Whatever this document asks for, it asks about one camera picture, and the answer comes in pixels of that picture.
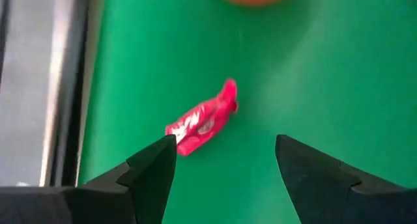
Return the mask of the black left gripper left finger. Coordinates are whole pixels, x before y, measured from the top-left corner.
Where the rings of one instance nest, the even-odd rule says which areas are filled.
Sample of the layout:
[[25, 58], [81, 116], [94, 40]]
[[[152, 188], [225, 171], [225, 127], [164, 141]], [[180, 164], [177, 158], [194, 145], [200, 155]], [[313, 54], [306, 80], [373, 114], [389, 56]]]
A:
[[162, 224], [177, 142], [166, 135], [72, 187], [0, 187], [0, 224]]

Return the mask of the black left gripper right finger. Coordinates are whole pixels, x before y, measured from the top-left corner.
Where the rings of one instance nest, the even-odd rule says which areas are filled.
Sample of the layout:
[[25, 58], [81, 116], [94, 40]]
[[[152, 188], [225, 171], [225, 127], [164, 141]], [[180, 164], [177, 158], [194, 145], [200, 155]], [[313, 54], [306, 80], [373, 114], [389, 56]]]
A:
[[301, 224], [417, 224], [417, 188], [357, 169], [288, 135], [275, 154]]

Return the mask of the red candy wrapper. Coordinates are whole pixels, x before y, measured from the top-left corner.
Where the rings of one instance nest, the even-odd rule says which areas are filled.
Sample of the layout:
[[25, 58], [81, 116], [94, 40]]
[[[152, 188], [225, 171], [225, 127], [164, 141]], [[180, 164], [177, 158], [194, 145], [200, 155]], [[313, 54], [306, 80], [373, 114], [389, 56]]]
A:
[[228, 79], [215, 97], [167, 125], [165, 133], [176, 137], [177, 153], [188, 156], [220, 132], [237, 109], [237, 84]]

